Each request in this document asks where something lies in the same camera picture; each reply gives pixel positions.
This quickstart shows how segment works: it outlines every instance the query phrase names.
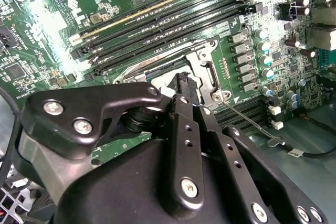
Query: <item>black cable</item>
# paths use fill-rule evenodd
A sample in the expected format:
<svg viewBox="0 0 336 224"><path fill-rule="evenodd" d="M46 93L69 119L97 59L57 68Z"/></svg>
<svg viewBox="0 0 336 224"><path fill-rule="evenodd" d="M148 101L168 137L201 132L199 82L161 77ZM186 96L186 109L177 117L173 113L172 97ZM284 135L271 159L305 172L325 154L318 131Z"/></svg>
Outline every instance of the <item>black cable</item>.
<svg viewBox="0 0 336 224"><path fill-rule="evenodd" d="M313 118L309 118L307 117L307 114L306 113L302 113L300 115L300 118L303 118L313 124L315 124L317 127L321 128L321 129L324 129L330 133L332 133L333 135L336 136L336 130L333 129L332 127L330 127L329 125L325 124L325 123L322 123L322 122L319 122ZM290 144L285 144L283 146L281 146L283 149L285 149L286 151L290 152L294 149L293 146L291 146ZM330 156L331 154L335 153L336 152L336 146L327 151L327 152L323 152L323 153L309 153L309 152L303 152L302 153L302 157L307 157L307 158L315 158L315 159L319 159L319 158L324 158L324 157L328 157Z"/></svg>
<svg viewBox="0 0 336 224"><path fill-rule="evenodd" d="M0 87L0 95L7 102L15 117L12 133L10 135L8 142L7 151L3 157L2 165L0 167L0 188L1 188L7 178L9 170L11 169L12 161L10 158L15 148L15 142L20 137L20 134L22 132L22 125L20 121L21 110L19 106L16 104L16 101L2 87Z"/></svg>

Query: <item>black plastic mount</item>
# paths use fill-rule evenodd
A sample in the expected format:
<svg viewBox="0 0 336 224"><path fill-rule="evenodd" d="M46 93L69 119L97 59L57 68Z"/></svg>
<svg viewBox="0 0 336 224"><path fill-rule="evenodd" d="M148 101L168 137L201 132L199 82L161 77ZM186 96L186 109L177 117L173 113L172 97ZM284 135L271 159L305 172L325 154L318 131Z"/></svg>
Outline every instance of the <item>black plastic mount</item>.
<svg viewBox="0 0 336 224"><path fill-rule="evenodd" d="M30 137L59 155L82 159L92 153L104 135L105 120L111 122L109 128L113 129L128 109L153 107L161 101L160 92L146 82L44 91L26 100L22 124ZM47 102L57 102L63 112L59 115L47 113L44 110ZM76 120L89 122L91 132L77 132Z"/></svg>

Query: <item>motherboard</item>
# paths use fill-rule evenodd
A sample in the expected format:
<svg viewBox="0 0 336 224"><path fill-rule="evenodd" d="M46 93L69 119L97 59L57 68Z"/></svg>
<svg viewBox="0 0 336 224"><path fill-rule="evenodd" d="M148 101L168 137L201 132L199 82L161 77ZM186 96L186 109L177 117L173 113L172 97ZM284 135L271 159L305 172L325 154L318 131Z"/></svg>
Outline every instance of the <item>motherboard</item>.
<svg viewBox="0 0 336 224"><path fill-rule="evenodd" d="M319 1L0 0L0 85L22 108L43 90L147 81L166 92L188 72L221 126L252 130L227 101L280 130L292 110L327 98L320 73L336 48L311 39L333 32L313 13L331 0ZM93 158L149 138L114 141Z"/></svg>

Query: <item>screw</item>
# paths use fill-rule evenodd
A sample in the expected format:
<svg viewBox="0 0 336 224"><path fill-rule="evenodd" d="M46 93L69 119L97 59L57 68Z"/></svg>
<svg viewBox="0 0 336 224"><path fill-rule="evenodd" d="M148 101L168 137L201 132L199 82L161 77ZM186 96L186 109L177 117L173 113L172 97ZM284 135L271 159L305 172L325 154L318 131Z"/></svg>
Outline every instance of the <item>screw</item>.
<svg viewBox="0 0 336 224"><path fill-rule="evenodd" d="M92 131L92 125L86 120L80 119L73 124L73 128L80 134L89 134Z"/></svg>
<svg viewBox="0 0 336 224"><path fill-rule="evenodd" d="M260 220L262 223L267 222L267 214L266 214L265 210L261 207L261 205L259 205L257 203L253 203L252 204L252 210L253 210L253 213L258 218L258 220Z"/></svg>
<svg viewBox="0 0 336 224"><path fill-rule="evenodd" d="M157 95L157 91L155 90L155 88L149 87L148 88L148 92L150 92L152 95Z"/></svg>
<svg viewBox="0 0 336 224"><path fill-rule="evenodd" d="M304 219L304 221L309 222L309 216L302 207L297 207L299 215Z"/></svg>
<svg viewBox="0 0 336 224"><path fill-rule="evenodd" d="M63 113L63 106L58 102L46 102L43 109L50 115L61 115Z"/></svg>
<svg viewBox="0 0 336 224"><path fill-rule="evenodd" d="M323 222L322 217L314 208L310 208L310 211L319 222Z"/></svg>
<svg viewBox="0 0 336 224"><path fill-rule="evenodd" d="M210 115L211 111L208 108L203 108L203 111L205 112L205 114Z"/></svg>
<svg viewBox="0 0 336 224"><path fill-rule="evenodd" d="M185 103L185 104L188 103L188 100L187 100L186 97L180 97L180 100L181 100L183 103Z"/></svg>
<svg viewBox="0 0 336 224"><path fill-rule="evenodd" d="M235 133L236 136L240 136L240 132L239 130L237 130L236 128L232 128L233 133Z"/></svg>
<svg viewBox="0 0 336 224"><path fill-rule="evenodd" d="M192 182L190 179L183 179L181 181L181 187L183 192L188 196L189 198L195 198L197 196L198 190L194 182Z"/></svg>

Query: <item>white connector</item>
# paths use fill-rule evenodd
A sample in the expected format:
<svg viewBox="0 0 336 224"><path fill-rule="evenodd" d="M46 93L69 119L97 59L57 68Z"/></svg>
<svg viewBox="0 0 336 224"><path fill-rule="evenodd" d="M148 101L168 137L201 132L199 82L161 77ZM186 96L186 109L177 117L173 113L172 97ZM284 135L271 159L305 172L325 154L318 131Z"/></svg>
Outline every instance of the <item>white connector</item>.
<svg viewBox="0 0 336 224"><path fill-rule="evenodd" d="M279 106L277 107L269 106L268 108L272 115L278 115L281 113L281 107Z"/></svg>
<svg viewBox="0 0 336 224"><path fill-rule="evenodd" d="M275 121L271 121L271 124L273 125L273 128L275 128L277 131L283 128L283 122L275 122Z"/></svg>

